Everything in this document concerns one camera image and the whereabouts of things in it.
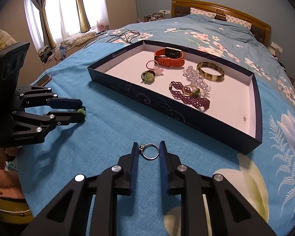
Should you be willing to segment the left patterned pillow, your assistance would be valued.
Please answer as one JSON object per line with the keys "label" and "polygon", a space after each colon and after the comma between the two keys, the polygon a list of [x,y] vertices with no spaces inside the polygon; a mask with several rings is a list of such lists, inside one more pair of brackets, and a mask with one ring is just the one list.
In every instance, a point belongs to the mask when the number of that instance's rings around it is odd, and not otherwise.
{"label": "left patterned pillow", "polygon": [[216,16],[216,13],[196,9],[196,8],[193,8],[193,7],[190,8],[190,14],[203,15],[203,16],[207,16],[207,17],[212,18],[212,19],[215,19],[215,16]]}

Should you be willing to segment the yellow grey right curtain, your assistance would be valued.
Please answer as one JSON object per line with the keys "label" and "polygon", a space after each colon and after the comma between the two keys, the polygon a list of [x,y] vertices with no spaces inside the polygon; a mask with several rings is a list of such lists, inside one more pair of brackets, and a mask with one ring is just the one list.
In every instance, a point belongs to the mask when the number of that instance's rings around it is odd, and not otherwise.
{"label": "yellow grey right curtain", "polygon": [[88,32],[91,27],[85,11],[83,0],[76,0],[81,33]]}

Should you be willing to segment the wooden headboard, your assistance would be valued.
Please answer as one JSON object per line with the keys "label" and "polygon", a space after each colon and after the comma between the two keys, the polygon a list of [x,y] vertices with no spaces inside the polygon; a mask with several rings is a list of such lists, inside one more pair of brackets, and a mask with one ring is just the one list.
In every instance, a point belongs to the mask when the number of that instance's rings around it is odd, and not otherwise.
{"label": "wooden headboard", "polygon": [[216,13],[217,19],[226,20],[226,15],[245,20],[252,24],[251,32],[265,46],[269,43],[271,26],[244,12],[210,2],[196,0],[171,0],[171,18],[183,17],[191,13],[191,8]]}

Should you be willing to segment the black ring green stone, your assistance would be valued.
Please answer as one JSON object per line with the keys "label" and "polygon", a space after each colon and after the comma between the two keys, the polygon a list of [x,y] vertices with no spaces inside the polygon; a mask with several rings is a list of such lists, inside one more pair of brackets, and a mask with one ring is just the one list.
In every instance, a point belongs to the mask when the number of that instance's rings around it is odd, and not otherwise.
{"label": "black ring green stone", "polygon": [[80,108],[77,110],[79,113],[82,113],[84,116],[86,116],[86,111],[83,108]]}

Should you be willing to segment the folded blanket on windowsill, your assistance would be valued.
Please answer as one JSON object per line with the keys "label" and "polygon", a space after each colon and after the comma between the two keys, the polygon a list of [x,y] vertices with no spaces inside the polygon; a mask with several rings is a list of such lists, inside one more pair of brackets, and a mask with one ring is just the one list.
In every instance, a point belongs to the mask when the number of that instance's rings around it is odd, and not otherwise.
{"label": "folded blanket on windowsill", "polygon": [[88,40],[91,40],[92,38],[96,37],[97,32],[96,31],[88,31],[85,33],[78,33],[73,36],[70,36],[64,40],[61,41],[61,45],[64,46],[78,46],[83,43],[85,43]]}

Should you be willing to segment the patterned pillow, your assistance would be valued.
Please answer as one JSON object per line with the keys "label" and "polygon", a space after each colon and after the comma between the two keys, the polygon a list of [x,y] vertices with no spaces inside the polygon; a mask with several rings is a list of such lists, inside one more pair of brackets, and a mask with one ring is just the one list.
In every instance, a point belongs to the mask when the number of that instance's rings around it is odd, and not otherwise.
{"label": "patterned pillow", "polygon": [[193,8],[193,7],[190,8],[190,14],[203,15],[203,16],[207,16],[207,17],[212,18],[212,19],[215,19],[215,16],[216,16],[216,13],[196,9],[196,8]]}
{"label": "patterned pillow", "polygon": [[252,24],[250,22],[247,22],[246,20],[239,19],[228,14],[226,14],[225,17],[227,22],[236,23],[247,28],[248,30],[251,30],[252,28]]}

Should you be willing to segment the right patterned pillow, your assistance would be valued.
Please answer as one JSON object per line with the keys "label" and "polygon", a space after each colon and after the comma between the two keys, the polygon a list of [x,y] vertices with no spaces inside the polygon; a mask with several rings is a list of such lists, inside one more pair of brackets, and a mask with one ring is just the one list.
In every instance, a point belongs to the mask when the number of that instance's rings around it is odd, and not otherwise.
{"label": "right patterned pillow", "polygon": [[239,19],[228,14],[226,14],[225,17],[227,22],[236,23],[247,28],[248,30],[251,30],[252,28],[252,24],[250,22],[247,22],[246,20]]}

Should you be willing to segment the olive horn bangle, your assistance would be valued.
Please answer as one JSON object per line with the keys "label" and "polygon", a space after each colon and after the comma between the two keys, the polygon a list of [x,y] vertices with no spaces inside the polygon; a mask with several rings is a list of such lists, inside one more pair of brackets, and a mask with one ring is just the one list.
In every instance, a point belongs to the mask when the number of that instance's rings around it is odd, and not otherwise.
{"label": "olive horn bangle", "polygon": [[200,76],[211,82],[222,82],[225,78],[224,70],[211,62],[200,62],[197,64],[197,70]]}

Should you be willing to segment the orange smart watch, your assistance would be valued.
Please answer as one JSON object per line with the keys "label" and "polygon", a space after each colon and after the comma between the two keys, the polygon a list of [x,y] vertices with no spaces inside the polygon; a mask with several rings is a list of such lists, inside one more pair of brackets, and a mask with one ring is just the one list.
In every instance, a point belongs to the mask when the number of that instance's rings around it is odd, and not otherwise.
{"label": "orange smart watch", "polygon": [[154,59],[164,67],[182,67],[185,64],[183,52],[171,47],[157,50],[154,53]]}

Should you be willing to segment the navy blue tray box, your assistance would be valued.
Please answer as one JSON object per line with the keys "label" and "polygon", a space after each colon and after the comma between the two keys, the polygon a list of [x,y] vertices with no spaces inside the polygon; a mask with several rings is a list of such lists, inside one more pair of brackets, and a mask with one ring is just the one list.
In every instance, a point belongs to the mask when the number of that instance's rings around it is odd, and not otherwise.
{"label": "navy blue tray box", "polygon": [[[165,68],[156,62],[157,50],[171,47],[184,54],[185,64]],[[197,64],[211,62],[225,73],[222,82],[200,76]],[[255,75],[223,58],[160,41],[139,41],[106,55],[88,67],[91,79],[160,111],[198,131],[248,154],[262,143],[262,108]],[[201,89],[184,95],[184,85]]]}

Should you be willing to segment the blue floral duvet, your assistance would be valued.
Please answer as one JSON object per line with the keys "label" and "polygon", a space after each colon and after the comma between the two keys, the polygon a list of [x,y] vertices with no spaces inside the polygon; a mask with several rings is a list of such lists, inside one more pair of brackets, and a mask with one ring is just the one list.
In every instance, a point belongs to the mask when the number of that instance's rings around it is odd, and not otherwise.
{"label": "blue floral duvet", "polygon": [[236,23],[191,14],[109,30],[87,46],[105,42],[127,45],[142,40],[182,45],[205,52],[211,58],[234,62],[256,74],[295,111],[295,88],[284,67],[247,28]]}

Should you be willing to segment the smartphone on blanket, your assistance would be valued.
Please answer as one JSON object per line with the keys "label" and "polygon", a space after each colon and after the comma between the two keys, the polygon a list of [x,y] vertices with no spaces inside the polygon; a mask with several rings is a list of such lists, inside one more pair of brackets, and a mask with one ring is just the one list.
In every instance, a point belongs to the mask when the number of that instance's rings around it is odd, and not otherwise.
{"label": "smartphone on blanket", "polygon": [[34,86],[46,86],[51,80],[52,76],[50,74],[45,74],[37,80]]}

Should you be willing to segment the light blue floral blanket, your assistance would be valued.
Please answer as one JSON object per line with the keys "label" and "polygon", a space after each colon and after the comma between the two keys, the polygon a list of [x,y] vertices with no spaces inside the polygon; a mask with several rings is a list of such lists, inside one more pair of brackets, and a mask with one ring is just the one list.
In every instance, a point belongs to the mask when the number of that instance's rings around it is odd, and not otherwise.
{"label": "light blue floral blanket", "polygon": [[39,212],[77,174],[94,176],[116,164],[133,143],[165,141],[169,152],[202,175],[224,175],[277,235],[295,225],[295,109],[258,82],[263,110],[262,144],[248,155],[179,121],[92,82],[88,66],[121,48],[98,44],[50,69],[50,87],[86,106],[82,124],[57,127],[43,144],[17,157],[25,200]]}

